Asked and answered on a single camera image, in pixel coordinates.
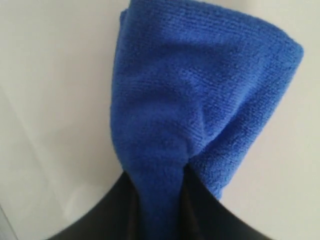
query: microfiber cloth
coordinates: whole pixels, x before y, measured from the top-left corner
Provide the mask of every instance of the microfiber cloth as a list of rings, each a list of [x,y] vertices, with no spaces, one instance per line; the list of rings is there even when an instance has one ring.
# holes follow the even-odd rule
[[[114,148],[139,194],[142,239],[178,239],[184,166],[219,199],[303,48],[259,18],[193,0],[131,0],[120,25]]]

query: white wall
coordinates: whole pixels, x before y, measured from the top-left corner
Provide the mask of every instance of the white wall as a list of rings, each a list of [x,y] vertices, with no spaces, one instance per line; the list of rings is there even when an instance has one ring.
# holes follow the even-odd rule
[[[223,203],[279,240],[320,239],[320,1],[211,0],[264,18],[305,59]],[[0,204],[19,240],[87,212],[121,168],[109,133],[119,13],[127,0],[0,0]]]

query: towel fold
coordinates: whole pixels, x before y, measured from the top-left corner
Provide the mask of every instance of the towel fold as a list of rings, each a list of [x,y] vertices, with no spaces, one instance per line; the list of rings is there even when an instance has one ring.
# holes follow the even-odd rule
[[[259,18],[193,0],[131,0],[114,59],[111,134],[145,240],[178,239],[183,167],[220,198],[303,49]]]

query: white surface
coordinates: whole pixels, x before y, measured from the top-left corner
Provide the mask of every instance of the white surface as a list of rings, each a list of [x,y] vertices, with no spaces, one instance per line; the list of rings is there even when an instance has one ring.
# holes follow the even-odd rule
[[[211,0],[305,47],[276,114],[223,203],[277,240],[320,239],[320,1]],[[0,204],[19,240],[67,227],[121,172],[109,133],[119,13],[127,0],[0,0]]]

